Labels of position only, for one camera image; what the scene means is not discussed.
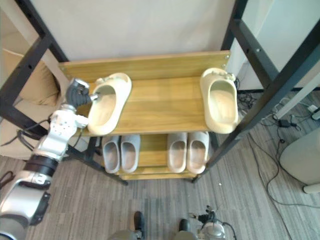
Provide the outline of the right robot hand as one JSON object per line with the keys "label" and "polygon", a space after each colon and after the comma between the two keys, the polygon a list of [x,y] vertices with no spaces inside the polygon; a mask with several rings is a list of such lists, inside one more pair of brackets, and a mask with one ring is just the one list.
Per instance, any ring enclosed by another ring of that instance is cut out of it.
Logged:
{"label": "right robot hand", "polygon": [[196,214],[189,212],[188,217],[190,219],[195,219],[199,221],[200,223],[202,223],[203,226],[207,223],[214,223],[217,219],[215,210],[210,205],[206,206],[204,214]]}

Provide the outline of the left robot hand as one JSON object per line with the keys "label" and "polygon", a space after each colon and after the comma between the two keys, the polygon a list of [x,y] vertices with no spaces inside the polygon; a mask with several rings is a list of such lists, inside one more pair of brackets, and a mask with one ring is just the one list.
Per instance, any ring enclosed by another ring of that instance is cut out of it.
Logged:
{"label": "left robot hand", "polygon": [[73,78],[67,88],[65,101],[67,104],[78,108],[79,106],[87,105],[100,97],[99,93],[89,93],[90,86],[87,82],[80,78]]}

